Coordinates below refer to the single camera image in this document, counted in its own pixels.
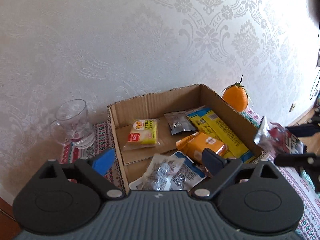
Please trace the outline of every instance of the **cardboard box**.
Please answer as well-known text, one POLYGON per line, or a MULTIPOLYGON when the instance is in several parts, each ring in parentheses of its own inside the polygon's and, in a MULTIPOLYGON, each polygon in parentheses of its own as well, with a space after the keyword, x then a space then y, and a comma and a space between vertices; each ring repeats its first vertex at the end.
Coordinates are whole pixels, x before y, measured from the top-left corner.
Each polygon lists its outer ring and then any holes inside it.
POLYGON ((203 84, 130 98, 109 107, 116 154, 127 192, 129 191, 129 183, 143 175, 155 153, 173 154, 176 151, 176 141, 188 135, 171 135, 164 114, 204 105, 209 106, 254 155, 260 156, 262 149, 253 142, 257 129, 232 109, 217 93, 203 84), (149 118, 160 120, 158 127, 160 145, 124 151, 123 146, 127 142, 134 120, 149 118))

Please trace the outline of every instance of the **red label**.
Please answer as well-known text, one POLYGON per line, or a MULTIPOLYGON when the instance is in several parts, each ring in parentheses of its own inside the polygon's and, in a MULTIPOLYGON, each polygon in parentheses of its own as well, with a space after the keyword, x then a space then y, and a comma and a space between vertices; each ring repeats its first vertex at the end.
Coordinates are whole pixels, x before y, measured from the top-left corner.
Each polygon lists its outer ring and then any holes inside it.
POLYGON ((130 133, 128 137, 129 142, 138 142, 140 139, 140 134, 139 133, 130 133))

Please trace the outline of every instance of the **wallpaper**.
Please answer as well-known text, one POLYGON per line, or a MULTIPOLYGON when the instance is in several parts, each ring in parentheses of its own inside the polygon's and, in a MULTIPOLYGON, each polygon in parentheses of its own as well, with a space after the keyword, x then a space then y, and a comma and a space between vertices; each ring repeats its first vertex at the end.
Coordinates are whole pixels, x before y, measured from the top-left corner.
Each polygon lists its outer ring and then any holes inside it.
POLYGON ((317 0, 0 0, 0 16, 0 196, 9 202, 59 158, 48 124, 71 99, 86 100, 98 122, 118 100, 193 83, 221 94, 244 75, 252 108, 283 125, 312 104, 317 0))

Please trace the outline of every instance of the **snack package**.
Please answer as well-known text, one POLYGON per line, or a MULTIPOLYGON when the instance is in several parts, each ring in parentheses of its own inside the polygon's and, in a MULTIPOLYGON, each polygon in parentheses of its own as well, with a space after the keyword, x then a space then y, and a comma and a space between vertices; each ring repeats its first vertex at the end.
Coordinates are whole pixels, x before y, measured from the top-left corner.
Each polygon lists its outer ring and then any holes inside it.
POLYGON ((171 134, 179 132, 195 131, 196 128, 190 123, 186 116, 186 111, 172 112, 164 114, 171 129, 171 134))
POLYGON ((155 154, 142 176, 141 190, 169 190, 171 179, 181 168, 184 159, 155 154))
POLYGON ((135 121, 123 150, 156 146, 158 144, 157 122, 157 119, 135 121))
POLYGON ((244 163, 249 163, 255 159, 254 154, 249 151, 235 133, 209 107, 200 108, 197 114, 204 119, 217 133, 219 138, 228 145, 234 157, 241 159, 244 163))
POLYGON ((226 153, 226 145, 203 132, 196 132, 176 142, 177 149, 202 164, 202 151, 204 148, 213 150, 216 154, 223 156, 226 153))
POLYGON ((303 143, 289 130, 263 117, 254 143, 276 156, 280 153, 303 154, 303 143))
MULTIPOLYGON (((182 152, 177 151, 170 157, 184 159, 184 163, 175 176, 171 179, 169 190, 191 190, 195 185, 206 178, 206 175, 193 164, 193 161, 185 156, 182 152)), ((131 190, 141 190, 143 177, 131 182, 129 188, 131 190)))
MULTIPOLYGON (((198 111, 201 109, 203 109, 203 107, 187 112, 187 117, 192 124, 198 128, 199 131, 211 136, 212 138, 215 138, 216 140, 222 141, 217 133, 211 128, 211 126, 208 125, 207 122, 198 115, 198 111)), ((226 154, 230 154, 230 150, 227 145, 226 147, 226 154)))

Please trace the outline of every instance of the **orange snack package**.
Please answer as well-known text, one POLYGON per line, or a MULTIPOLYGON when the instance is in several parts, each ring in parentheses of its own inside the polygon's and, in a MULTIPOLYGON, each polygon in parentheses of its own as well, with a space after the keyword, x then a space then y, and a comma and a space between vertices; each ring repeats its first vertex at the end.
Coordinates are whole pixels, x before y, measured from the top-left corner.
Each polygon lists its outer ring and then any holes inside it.
POLYGON ((196 132, 180 141, 176 142, 177 149, 187 155, 189 158, 202 164, 202 151, 205 148, 213 150, 216 154, 223 156, 226 153, 227 146, 203 132, 196 132))

